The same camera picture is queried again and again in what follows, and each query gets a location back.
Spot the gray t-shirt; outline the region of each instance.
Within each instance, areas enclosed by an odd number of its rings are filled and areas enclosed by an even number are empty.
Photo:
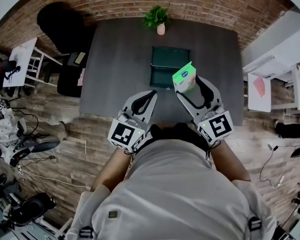
[[[111,194],[104,186],[96,190],[107,196],[91,218],[97,239],[247,239],[250,202],[270,223],[264,232],[273,234],[275,220],[253,184],[231,183],[209,168],[205,155],[193,144],[173,139],[143,148],[127,179]]]

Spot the dark gray table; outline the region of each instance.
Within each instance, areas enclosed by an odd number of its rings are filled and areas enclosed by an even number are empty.
[[[171,20],[164,35],[146,29],[142,18],[98,21],[84,73],[80,112],[117,116],[127,98],[150,90],[152,46],[190,50],[196,74],[219,90],[233,124],[243,121],[243,70],[237,33],[221,27]],[[174,90],[156,88],[152,122],[192,119]]]

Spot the wooden floor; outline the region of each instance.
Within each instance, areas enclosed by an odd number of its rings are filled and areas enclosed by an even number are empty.
[[[272,93],[273,104],[287,101],[293,96],[293,91],[284,88],[280,82],[272,83]],[[61,96],[56,88],[42,84],[37,86],[33,94],[28,97],[24,95],[19,101],[12,103],[12,106],[25,106],[25,112],[35,114],[40,121],[50,124],[62,121],[66,124],[68,133],[68,138],[54,150],[31,155],[31,158],[54,155],[56,159],[30,164],[24,170],[73,185],[90,186],[114,150],[107,141],[112,119],[80,115],[78,98]],[[268,145],[295,146],[300,144],[300,139],[278,138],[273,131],[273,119],[285,123],[300,121],[296,116],[284,116],[280,110],[276,113],[263,113],[245,109],[243,126],[235,127],[235,132],[226,141],[244,163],[252,181],[282,225],[295,209],[296,205],[291,204],[291,200],[300,191],[300,186],[297,185],[300,183],[300,158],[290,159],[295,147],[279,147],[262,171],[262,178],[269,178],[274,184],[283,174],[285,178],[281,187],[274,189],[268,182],[260,182],[259,173],[271,155]],[[34,125],[33,118],[29,116],[27,120],[32,120]],[[0,172],[6,172],[10,177],[19,177],[24,197],[31,197],[45,189],[50,196],[54,196],[56,208],[47,212],[46,217],[57,225],[62,225],[69,217],[74,216],[80,193],[86,190],[84,187],[55,180],[33,175],[30,177],[30,174],[20,176],[4,162],[0,164]],[[288,229],[294,220],[292,216],[284,228]]]

